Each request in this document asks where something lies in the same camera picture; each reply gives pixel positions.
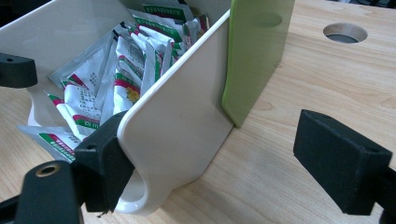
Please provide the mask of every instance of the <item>circular hole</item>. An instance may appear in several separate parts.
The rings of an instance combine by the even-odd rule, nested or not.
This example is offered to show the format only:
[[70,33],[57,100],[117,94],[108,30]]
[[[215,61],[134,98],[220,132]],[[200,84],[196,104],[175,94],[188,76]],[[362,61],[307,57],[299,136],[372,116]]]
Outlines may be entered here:
[[46,166],[42,167],[37,172],[35,172],[35,175],[38,177],[45,177],[45,176],[53,175],[53,174],[57,173],[60,168],[61,168],[61,166],[59,164],[53,163],[53,164],[46,165]]
[[94,150],[94,149],[96,149],[96,144],[90,144],[90,145],[88,145],[88,146],[87,146],[87,149],[88,149],[88,150]]
[[328,25],[323,29],[323,34],[330,40],[346,44],[359,43],[368,36],[363,28],[350,23],[335,23]]
[[257,24],[258,28],[272,28],[282,23],[282,17],[273,13],[264,11],[260,15],[253,16],[252,22]]
[[142,176],[136,170],[134,170],[131,179],[126,185],[120,198],[129,203],[136,203],[145,196],[145,186],[146,185]]

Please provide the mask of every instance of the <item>wooden table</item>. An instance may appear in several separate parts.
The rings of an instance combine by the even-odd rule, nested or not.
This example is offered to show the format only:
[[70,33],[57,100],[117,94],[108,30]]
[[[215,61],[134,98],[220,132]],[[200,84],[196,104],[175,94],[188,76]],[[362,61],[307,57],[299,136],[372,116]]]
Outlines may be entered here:
[[[204,175],[176,189],[154,214],[84,212],[86,223],[377,223],[343,215],[294,158],[301,109],[327,114],[396,151],[396,10],[297,0],[284,56],[241,129],[234,129]],[[358,44],[323,28],[364,28]],[[30,110],[25,90],[0,88],[0,200],[20,193],[24,174],[48,155],[16,129]],[[396,169],[396,161],[390,165]]]

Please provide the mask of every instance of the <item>table surface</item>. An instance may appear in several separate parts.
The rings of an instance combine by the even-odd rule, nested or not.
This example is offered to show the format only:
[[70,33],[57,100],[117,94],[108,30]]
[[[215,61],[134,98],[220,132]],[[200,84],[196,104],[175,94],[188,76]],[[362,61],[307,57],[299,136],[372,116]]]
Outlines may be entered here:
[[[86,223],[377,223],[344,215],[294,158],[301,109],[340,120],[396,151],[396,10],[297,0],[283,59],[241,129],[233,129],[205,173],[174,190],[148,217],[83,209]],[[358,44],[327,39],[336,22],[359,25]],[[25,90],[0,88],[0,200],[20,193],[24,174],[51,156],[16,125],[30,111]],[[396,168],[392,160],[390,167]]]

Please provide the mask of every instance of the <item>green packet label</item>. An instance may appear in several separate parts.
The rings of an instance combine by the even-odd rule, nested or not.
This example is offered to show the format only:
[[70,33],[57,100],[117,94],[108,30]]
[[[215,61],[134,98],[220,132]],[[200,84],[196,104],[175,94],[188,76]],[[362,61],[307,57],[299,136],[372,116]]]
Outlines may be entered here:
[[148,20],[145,20],[142,18],[138,18],[138,17],[135,17],[134,19],[136,20],[136,22],[138,24],[147,26],[148,28],[151,28],[155,31],[158,31],[158,32],[164,34],[164,35],[172,37],[176,42],[182,41],[181,36],[179,35],[178,31],[174,28],[171,28],[171,27],[168,27],[165,25],[161,25],[154,21],[148,21]]
[[131,102],[136,103],[140,99],[140,89],[137,84],[123,74],[116,73],[114,86],[123,87],[126,90],[126,98]]
[[82,115],[75,115],[73,116],[73,120],[79,126],[95,130],[99,128],[99,120],[97,119],[90,119]]
[[159,17],[172,18],[174,20],[186,22],[186,16],[181,8],[174,7],[157,7],[157,6],[144,6],[145,10],[149,14],[153,14]]
[[68,146],[62,139],[53,133],[39,133],[42,139],[44,139],[53,148],[64,155],[68,160],[73,161],[75,159],[75,152],[70,146]]

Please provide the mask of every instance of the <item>green plastic board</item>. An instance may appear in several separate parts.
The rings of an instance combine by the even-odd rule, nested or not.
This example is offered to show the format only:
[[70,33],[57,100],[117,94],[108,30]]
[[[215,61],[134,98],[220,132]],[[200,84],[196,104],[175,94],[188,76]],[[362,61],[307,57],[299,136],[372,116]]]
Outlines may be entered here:
[[233,0],[222,107],[240,127],[282,58],[294,0]]

